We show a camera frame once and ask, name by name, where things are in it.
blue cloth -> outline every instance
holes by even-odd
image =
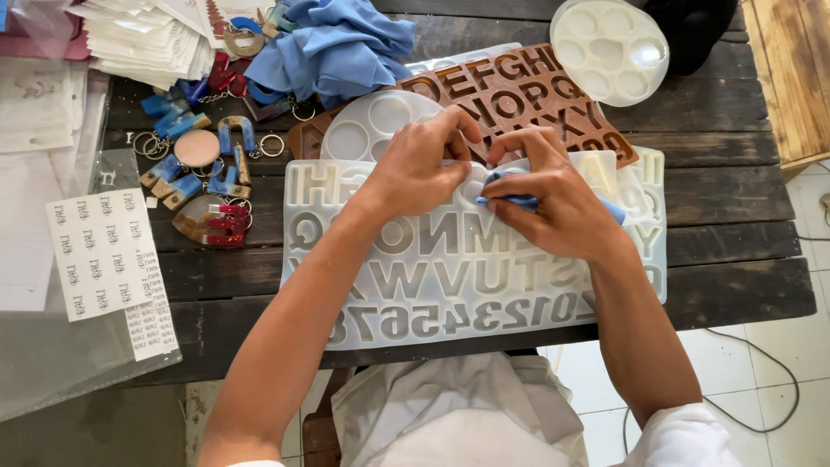
[[[487,178],[484,180],[484,185],[487,186],[487,184],[500,179],[501,177],[505,176],[505,174],[506,172],[493,172],[492,174],[487,175]],[[611,217],[613,217],[614,220],[617,221],[617,224],[623,225],[623,222],[625,221],[625,211],[619,208],[616,204],[603,198],[602,196],[597,196],[597,198],[599,198],[599,200],[603,203],[605,209],[607,209],[608,213],[611,214]],[[504,199],[518,204],[522,208],[530,211],[531,213],[535,213],[536,208],[539,207],[539,201],[536,199],[535,196],[531,194],[510,194],[505,196]],[[476,203],[481,204],[482,206],[487,206],[487,201],[490,201],[490,198],[485,198],[483,196],[479,196],[478,198],[476,198]]]
[[[286,16],[300,28],[280,32],[254,58],[245,76],[260,85],[301,101],[317,93],[331,109],[412,75],[395,57],[412,52],[414,23],[390,20],[369,0],[286,4]]]

wooden table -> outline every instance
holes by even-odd
[[[413,54],[421,61],[506,42],[549,41],[560,4],[517,0],[443,2],[375,0],[381,12],[417,24]],[[634,145],[666,154],[668,301],[678,330],[724,326],[816,312],[807,260],[799,255],[794,218],[767,108],[747,44],[743,14],[693,76],[669,76],[644,102],[603,106],[608,120]],[[105,149],[127,147],[127,132],[151,130],[139,101],[146,85],[114,78]],[[247,115],[225,98],[201,105],[215,123]],[[257,139],[285,136],[297,123],[281,116],[257,125]],[[131,385],[216,380],[277,292],[282,266],[282,199],[286,151],[250,160],[254,224],[246,247],[203,247],[177,232],[173,212],[150,210],[153,234],[184,361],[140,376]],[[152,163],[139,157],[142,172]],[[321,368],[356,366],[484,351],[541,347],[597,338],[594,324],[419,346],[326,352]]]

stack of paper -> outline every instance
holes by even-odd
[[[86,64],[0,59],[0,153],[72,146],[84,119]]]
[[[88,0],[66,10],[85,18],[93,68],[165,90],[210,73],[208,40],[150,0]]]

